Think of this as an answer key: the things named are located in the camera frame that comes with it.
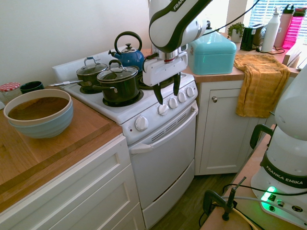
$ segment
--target teal bread box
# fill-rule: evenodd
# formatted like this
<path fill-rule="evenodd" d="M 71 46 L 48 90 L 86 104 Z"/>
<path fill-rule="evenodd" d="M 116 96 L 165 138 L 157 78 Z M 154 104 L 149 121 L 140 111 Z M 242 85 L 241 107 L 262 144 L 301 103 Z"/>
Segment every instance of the teal bread box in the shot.
<path fill-rule="evenodd" d="M 236 45 L 218 32 L 189 43 L 188 65 L 198 75 L 231 73 Z"/>

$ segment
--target white stove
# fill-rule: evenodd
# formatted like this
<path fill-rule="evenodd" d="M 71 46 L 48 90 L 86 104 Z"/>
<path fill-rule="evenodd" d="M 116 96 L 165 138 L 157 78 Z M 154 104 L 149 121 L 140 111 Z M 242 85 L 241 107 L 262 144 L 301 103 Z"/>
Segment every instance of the white stove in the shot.
<path fill-rule="evenodd" d="M 107 53 L 93 57 L 108 63 L 113 57 Z M 77 80 L 76 70 L 83 60 L 53 67 L 57 81 Z M 153 90 L 141 90 L 139 101 L 123 107 L 105 105 L 102 92 L 85 94 L 78 84 L 62 87 L 122 127 L 147 229 L 180 199 L 194 177 L 196 83 L 192 75 L 181 73 L 178 96 L 173 86 L 161 89 L 163 105 Z"/>

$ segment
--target kitchen towel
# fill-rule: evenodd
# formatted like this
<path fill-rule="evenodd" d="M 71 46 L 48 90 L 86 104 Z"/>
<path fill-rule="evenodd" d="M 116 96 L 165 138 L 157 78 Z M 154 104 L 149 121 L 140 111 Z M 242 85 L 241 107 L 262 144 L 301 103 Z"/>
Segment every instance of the kitchen towel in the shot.
<path fill-rule="evenodd" d="M 288 67 L 273 56 L 251 54 L 236 55 L 234 66 L 245 74 L 236 114 L 269 117 L 290 76 Z"/>

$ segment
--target potted plant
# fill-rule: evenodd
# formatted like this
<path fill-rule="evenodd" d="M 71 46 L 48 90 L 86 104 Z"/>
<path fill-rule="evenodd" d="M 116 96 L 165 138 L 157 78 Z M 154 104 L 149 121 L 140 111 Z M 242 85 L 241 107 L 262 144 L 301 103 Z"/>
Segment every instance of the potted plant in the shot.
<path fill-rule="evenodd" d="M 243 31 L 244 31 L 243 23 L 233 24 L 228 28 L 227 38 L 230 38 L 230 40 L 234 43 L 240 43 L 242 41 Z"/>

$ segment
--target saucepan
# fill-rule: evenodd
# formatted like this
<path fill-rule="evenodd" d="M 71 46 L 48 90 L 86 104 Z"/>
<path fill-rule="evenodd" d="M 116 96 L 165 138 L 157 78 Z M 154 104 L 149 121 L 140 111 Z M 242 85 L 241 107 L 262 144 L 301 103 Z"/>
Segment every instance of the saucepan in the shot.
<path fill-rule="evenodd" d="M 93 60 L 93 64 L 86 64 L 88 60 Z M 97 81 L 97 75 L 107 69 L 107 65 L 103 63 L 97 63 L 94 57 L 87 57 L 84 60 L 84 66 L 77 70 L 77 76 L 79 80 L 65 81 L 60 83 L 51 84 L 49 86 L 60 86 L 77 83 L 81 85 L 84 90 L 93 91 L 94 85 L 99 85 Z"/>
<path fill-rule="evenodd" d="M 111 68 L 112 63 L 118 63 L 118 67 Z M 93 89 L 101 90 L 104 99 L 109 102 L 128 101 L 140 92 L 137 73 L 136 67 L 123 67 L 120 61 L 111 60 L 109 68 L 97 75 L 100 86 L 93 86 Z"/>

